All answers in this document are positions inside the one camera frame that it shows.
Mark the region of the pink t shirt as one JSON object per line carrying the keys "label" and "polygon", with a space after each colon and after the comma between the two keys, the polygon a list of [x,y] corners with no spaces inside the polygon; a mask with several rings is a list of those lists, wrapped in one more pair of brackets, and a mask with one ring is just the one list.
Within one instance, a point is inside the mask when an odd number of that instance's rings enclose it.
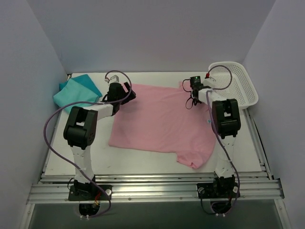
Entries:
{"label": "pink t shirt", "polygon": [[206,104],[185,107],[182,87],[133,84],[136,98],[114,116],[109,146],[176,153],[177,162],[198,169],[214,151],[215,135]]}

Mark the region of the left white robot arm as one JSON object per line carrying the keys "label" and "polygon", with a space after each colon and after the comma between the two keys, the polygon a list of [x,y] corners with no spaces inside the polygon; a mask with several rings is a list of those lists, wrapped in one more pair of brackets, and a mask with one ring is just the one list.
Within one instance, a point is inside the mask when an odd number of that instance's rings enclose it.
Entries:
{"label": "left white robot arm", "polygon": [[71,148],[75,169],[73,187],[85,200],[96,195],[95,174],[91,162],[91,145],[96,136],[97,122],[106,117],[114,116],[121,105],[136,98],[136,93],[128,82],[117,81],[109,84],[109,90],[102,99],[104,104],[92,107],[72,107],[63,137]]}

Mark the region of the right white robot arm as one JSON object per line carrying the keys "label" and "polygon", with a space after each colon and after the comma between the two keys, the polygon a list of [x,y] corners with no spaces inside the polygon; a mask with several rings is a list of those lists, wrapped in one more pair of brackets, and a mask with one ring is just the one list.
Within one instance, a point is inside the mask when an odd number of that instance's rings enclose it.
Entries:
{"label": "right white robot arm", "polygon": [[222,197],[229,191],[229,185],[235,186],[235,169],[232,165],[234,143],[241,128],[238,102],[212,89],[213,80],[205,79],[202,82],[200,76],[193,76],[189,81],[194,102],[208,106],[212,130],[222,148],[217,153],[215,179],[211,186],[213,194]]}

